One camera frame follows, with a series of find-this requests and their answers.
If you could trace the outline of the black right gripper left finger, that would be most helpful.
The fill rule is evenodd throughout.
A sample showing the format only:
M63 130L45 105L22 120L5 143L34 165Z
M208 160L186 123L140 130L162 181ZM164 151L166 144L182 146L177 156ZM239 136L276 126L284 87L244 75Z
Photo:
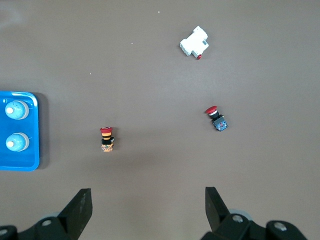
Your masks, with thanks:
M14 225L2 225L2 240L77 240L92 216L92 193L82 188L57 215L39 220L27 230L18 232Z

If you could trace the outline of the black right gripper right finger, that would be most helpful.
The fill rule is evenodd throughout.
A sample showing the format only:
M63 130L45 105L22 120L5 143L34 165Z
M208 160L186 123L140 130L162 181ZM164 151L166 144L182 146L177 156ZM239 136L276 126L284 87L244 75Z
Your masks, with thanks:
M203 240L306 240L293 224L271 220L262 227L241 213L231 213L215 187L205 188L205 213L211 231Z

